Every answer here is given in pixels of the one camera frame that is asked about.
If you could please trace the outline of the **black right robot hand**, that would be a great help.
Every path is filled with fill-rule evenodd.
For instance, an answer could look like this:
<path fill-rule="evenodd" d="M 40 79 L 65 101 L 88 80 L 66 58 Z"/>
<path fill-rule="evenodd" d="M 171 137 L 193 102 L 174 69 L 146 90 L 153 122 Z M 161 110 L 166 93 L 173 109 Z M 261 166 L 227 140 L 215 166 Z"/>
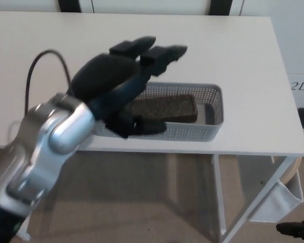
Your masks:
<path fill-rule="evenodd" d="M 304 221 L 283 222 L 276 225 L 276 230 L 283 235 L 293 236 L 304 240 Z"/>

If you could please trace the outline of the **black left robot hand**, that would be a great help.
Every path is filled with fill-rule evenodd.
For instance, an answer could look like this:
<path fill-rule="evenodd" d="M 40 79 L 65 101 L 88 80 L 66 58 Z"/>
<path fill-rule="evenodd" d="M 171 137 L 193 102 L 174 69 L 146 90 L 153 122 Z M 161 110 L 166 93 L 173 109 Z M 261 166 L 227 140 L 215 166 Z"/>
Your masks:
<path fill-rule="evenodd" d="M 155 46 L 156 37 L 125 40 L 88 61 L 73 77 L 68 94 L 83 101 L 96 121 L 127 139 L 166 131 L 159 118 L 133 115 L 129 104 L 152 76 L 163 74 L 170 63 L 186 52 L 186 45 Z"/>

